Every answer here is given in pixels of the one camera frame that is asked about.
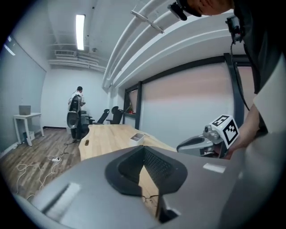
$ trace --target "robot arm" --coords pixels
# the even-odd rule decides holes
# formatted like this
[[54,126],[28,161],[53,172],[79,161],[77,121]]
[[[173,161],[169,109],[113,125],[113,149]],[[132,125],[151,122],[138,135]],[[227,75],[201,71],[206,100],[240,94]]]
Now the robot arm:
[[183,141],[177,146],[179,153],[202,157],[215,157],[215,146],[219,146],[218,158],[225,157],[228,149],[239,136],[239,130],[231,115],[221,115],[205,126],[202,135]]

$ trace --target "desk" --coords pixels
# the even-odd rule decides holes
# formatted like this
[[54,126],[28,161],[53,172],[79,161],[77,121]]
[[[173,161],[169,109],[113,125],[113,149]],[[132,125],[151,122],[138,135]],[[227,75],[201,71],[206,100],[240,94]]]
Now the desk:
[[[88,127],[89,133],[81,140],[79,145],[81,161],[116,150],[129,148],[129,139],[137,133],[145,135],[144,145],[156,146],[176,152],[174,148],[160,142],[155,137],[128,125],[89,125]],[[149,197],[158,194],[158,188],[153,183],[145,167],[141,170],[139,185],[142,187],[143,196]],[[152,213],[155,214],[157,198],[154,198],[153,202],[147,199],[146,204]]]
[[[28,128],[28,119],[31,119],[33,117],[37,117],[39,116],[41,118],[41,113],[31,113],[30,115],[19,115],[16,114],[14,115],[14,123],[15,123],[15,130],[16,130],[16,134],[17,134],[17,139],[18,139],[18,143],[21,143],[21,139],[20,139],[20,135],[19,135],[19,129],[18,129],[18,125],[17,125],[17,119],[23,119],[24,123],[25,123],[25,130],[27,133],[27,139],[28,139],[28,145],[29,146],[33,146],[32,141],[30,139],[30,134],[29,134],[29,128]],[[42,136],[44,137],[44,130],[43,127],[41,126],[41,132],[42,132]]]

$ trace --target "office chair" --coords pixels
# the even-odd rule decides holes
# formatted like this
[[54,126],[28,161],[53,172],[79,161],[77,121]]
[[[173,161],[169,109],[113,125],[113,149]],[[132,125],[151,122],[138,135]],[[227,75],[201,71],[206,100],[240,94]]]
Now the office chair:
[[100,119],[97,122],[92,122],[91,124],[95,124],[95,125],[100,125],[103,124],[103,122],[105,121],[105,119],[107,118],[109,114],[109,109],[105,109],[104,113],[102,114],[102,116],[100,117]]
[[118,106],[114,106],[112,109],[111,109],[111,113],[114,115],[114,113],[118,110]]
[[99,125],[99,124],[103,124],[103,122],[105,121],[105,119],[107,118],[109,114],[109,109],[105,109],[102,116],[99,118],[99,120],[97,122],[94,122],[95,120],[94,119],[91,119],[92,116],[86,116],[86,119],[88,120],[88,125],[92,125],[92,124],[95,124],[95,125]]
[[113,125],[120,124],[122,115],[123,115],[123,110],[116,110],[113,114],[113,119],[112,120],[107,119],[107,121],[110,121],[110,124]]

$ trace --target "ceiling light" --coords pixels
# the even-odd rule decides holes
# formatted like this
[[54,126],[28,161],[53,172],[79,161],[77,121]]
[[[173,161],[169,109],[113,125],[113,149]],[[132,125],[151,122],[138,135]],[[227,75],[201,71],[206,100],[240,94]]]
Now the ceiling light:
[[7,46],[7,45],[5,45],[5,44],[4,44],[4,48],[5,48],[5,49],[7,49],[7,51],[8,51],[9,53],[11,53],[11,55],[16,55],[16,54],[15,54],[15,53],[13,53],[13,52],[12,52],[12,50],[11,50],[11,49],[9,49],[9,48],[8,48],[8,46]]
[[84,18],[85,15],[76,16],[76,43],[79,50],[84,50]]

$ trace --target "small white box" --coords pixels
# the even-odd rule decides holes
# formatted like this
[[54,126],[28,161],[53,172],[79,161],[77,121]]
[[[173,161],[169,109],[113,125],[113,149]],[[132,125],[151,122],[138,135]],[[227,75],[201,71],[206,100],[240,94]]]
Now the small white box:
[[35,139],[35,132],[29,131],[31,141]]
[[144,142],[144,134],[135,134],[133,137],[130,138],[130,146],[138,146],[142,145]]

